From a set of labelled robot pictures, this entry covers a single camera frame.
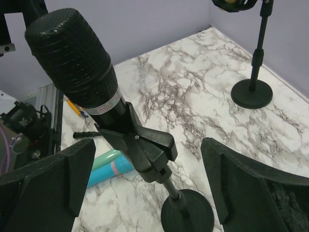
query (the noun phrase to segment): silver band on microphone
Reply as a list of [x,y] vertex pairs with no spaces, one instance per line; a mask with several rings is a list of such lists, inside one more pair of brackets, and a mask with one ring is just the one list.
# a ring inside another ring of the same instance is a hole
[[103,105],[100,105],[96,108],[88,108],[88,109],[84,108],[84,110],[90,115],[102,115],[113,109],[118,104],[120,99],[121,99],[121,92],[118,88],[114,96],[112,96],[112,98]]

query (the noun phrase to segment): microphone grille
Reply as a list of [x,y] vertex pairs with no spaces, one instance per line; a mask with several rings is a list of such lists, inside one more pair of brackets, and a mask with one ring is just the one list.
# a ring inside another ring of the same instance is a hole
[[38,18],[25,38],[55,86],[79,106],[96,107],[117,91],[111,58],[77,10],[60,9]]

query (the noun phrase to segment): pink stripe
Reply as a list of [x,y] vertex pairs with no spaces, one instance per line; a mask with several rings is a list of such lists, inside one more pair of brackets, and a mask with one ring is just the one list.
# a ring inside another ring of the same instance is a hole
[[115,165],[115,161],[111,162],[112,164],[112,171],[116,174],[116,175],[120,175],[120,173],[118,172],[116,165]]

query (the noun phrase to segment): round stand base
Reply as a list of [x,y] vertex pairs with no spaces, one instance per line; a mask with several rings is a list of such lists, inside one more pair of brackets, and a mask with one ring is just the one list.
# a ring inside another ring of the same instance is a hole
[[180,190],[187,202],[190,218],[182,218],[177,209],[174,209],[167,198],[161,211],[161,222],[165,232],[212,232],[214,215],[210,203],[196,191]]
[[232,100],[246,109],[259,109],[272,100],[271,87],[264,81],[257,80],[255,91],[249,91],[250,79],[236,83],[231,92]]

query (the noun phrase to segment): lavender wall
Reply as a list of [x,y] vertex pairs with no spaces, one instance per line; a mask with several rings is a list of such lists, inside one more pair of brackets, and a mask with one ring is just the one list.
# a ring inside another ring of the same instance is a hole
[[[53,11],[79,10],[113,64],[187,37],[209,26],[208,0],[45,0]],[[19,98],[50,83],[24,40],[21,14],[6,15],[16,52],[0,58],[0,89]]]
[[[251,10],[227,13],[210,2],[211,25],[250,53],[257,44],[262,1]],[[274,0],[265,35],[264,63],[309,97],[309,0]]]

